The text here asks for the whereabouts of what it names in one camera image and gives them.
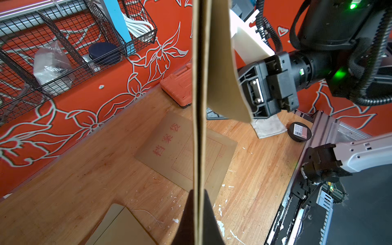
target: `sticker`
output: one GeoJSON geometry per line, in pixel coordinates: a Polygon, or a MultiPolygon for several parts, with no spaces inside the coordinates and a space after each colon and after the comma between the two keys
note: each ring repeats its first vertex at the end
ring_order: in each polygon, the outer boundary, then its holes
{"type": "Polygon", "coordinates": [[[289,29],[278,26],[278,34],[279,36],[284,36],[289,32],[289,29]]]}
{"type": "Polygon", "coordinates": [[[294,124],[294,135],[306,139],[307,129],[301,125],[294,124]]]}

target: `white power cable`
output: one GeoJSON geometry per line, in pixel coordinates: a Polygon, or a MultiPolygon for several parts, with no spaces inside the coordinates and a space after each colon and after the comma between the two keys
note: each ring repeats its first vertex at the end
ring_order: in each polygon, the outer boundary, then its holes
{"type": "MultiPolygon", "coordinates": [[[[103,10],[103,7],[99,0],[90,0],[91,2],[95,3],[98,8],[103,10]]],[[[153,25],[147,21],[142,21],[142,20],[134,20],[131,18],[128,18],[124,13],[122,13],[124,17],[125,24],[127,26],[128,31],[135,37],[138,38],[140,36],[143,36],[146,33],[149,33],[154,29],[153,25]]]]}

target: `cardboard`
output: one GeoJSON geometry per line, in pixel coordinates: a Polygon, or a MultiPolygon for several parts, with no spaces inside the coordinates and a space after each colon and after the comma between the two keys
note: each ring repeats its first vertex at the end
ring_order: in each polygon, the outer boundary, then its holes
{"type": "Polygon", "coordinates": [[[193,222],[195,245],[203,243],[205,109],[207,108],[211,2],[212,0],[195,0],[192,2],[193,222]]]}
{"type": "MultiPolygon", "coordinates": [[[[135,158],[186,191],[193,189],[192,122],[168,112],[135,158]]],[[[229,168],[237,142],[207,129],[205,189],[214,203],[229,168]]]]}
{"type": "Polygon", "coordinates": [[[124,206],[112,204],[86,245],[155,245],[154,240],[124,206]]]}
{"type": "Polygon", "coordinates": [[[229,9],[227,0],[212,1],[211,36],[205,40],[210,46],[207,105],[227,118],[250,123],[253,115],[238,82],[229,9]]]}

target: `orange toolbox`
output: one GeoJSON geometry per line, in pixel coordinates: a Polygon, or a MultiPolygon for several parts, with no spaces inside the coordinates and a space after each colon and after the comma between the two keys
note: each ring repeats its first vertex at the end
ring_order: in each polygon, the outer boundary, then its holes
{"type": "Polygon", "coordinates": [[[192,103],[192,61],[161,80],[162,90],[182,108],[192,103]]]}

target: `metal wire shelf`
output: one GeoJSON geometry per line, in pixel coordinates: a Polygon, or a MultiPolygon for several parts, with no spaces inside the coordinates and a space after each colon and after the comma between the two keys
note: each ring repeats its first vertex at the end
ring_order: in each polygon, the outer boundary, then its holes
{"type": "Polygon", "coordinates": [[[157,28],[139,0],[121,0],[128,18],[147,21],[154,29],[125,42],[103,12],[89,0],[73,0],[0,21],[0,124],[11,121],[155,42],[157,28]],[[39,48],[58,40],[72,70],[40,85],[33,75],[39,48]],[[91,60],[88,48],[109,42],[117,48],[91,60]],[[72,81],[67,86],[65,81],[72,81]]]}

